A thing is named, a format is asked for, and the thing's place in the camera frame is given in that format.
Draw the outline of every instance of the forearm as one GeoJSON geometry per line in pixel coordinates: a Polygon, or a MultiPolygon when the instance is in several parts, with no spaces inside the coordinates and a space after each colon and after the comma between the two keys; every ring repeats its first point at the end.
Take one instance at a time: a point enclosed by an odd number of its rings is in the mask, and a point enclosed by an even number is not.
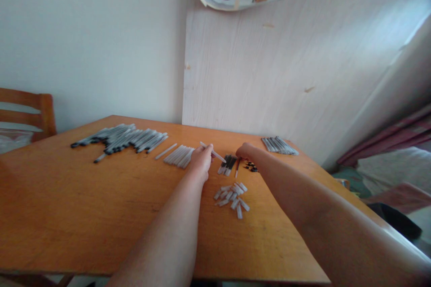
{"type": "Polygon", "coordinates": [[[261,149],[249,155],[335,286],[413,286],[430,269],[338,194],[261,149]]]}
{"type": "Polygon", "coordinates": [[[204,180],[187,173],[109,286],[188,286],[193,276],[204,180]]]}

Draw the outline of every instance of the cloth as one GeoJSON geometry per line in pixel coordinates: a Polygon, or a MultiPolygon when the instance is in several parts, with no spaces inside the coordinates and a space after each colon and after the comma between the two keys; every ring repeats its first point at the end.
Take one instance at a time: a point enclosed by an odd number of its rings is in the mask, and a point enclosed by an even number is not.
{"type": "Polygon", "coordinates": [[[373,196],[401,183],[431,194],[431,152],[416,147],[360,159],[357,171],[373,196]]]}
{"type": "Polygon", "coordinates": [[[412,147],[429,140],[431,140],[431,103],[383,130],[372,139],[354,147],[338,159],[337,163],[355,166],[361,158],[412,147]]]}

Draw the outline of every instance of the wall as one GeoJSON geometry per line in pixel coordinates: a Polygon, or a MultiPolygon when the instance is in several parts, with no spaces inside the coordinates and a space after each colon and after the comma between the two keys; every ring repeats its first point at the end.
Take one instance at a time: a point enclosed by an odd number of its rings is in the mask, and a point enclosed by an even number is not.
{"type": "MultiPolygon", "coordinates": [[[[334,161],[350,148],[372,137],[398,120],[431,102],[431,16],[417,31],[384,79],[370,95],[353,120],[352,126],[328,155],[323,166],[331,169],[334,161]]],[[[430,150],[430,144],[420,145],[430,150]]]]}
{"type": "Polygon", "coordinates": [[[0,87],[51,93],[57,130],[181,122],[186,0],[0,0],[0,87]]]}
{"type": "Polygon", "coordinates": [[[280,135],[324,164],[430,10],[284,0],[223,13],[189,0],[183,124],[280,135]]]}

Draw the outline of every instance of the wooden chair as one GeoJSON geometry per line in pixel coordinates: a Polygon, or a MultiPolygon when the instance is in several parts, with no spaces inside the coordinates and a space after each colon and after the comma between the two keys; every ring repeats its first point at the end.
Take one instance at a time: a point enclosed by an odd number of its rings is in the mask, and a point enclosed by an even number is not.
{"type": "Polygon", "coordinates": [[[57,134],[51,94],[33,94],[0,88],[0,102],[21,104],[40,110],[40,113],[36,114],[0,109],[0,122],[27,124],[41,129],[42,132],[34,132],[33,142],[57,134]]]}

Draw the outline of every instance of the finger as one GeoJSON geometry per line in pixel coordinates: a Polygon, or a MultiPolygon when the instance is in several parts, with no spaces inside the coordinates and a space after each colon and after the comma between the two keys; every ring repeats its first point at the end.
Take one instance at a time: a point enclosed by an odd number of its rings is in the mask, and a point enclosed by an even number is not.
{"type": "Polygon", "coordinates": [[[214,146],[212,143],[210,143],[204,150],[204,153],[207,155],[212,155],[212,150],[213,150],[214,146]]]}
{"type": "Polygon", "coordinates": [[[204,150],[205,150],[205,148],[203,146],[199,146],[194,151],[196,151],[196,152],[202,152],[204,150]]]}

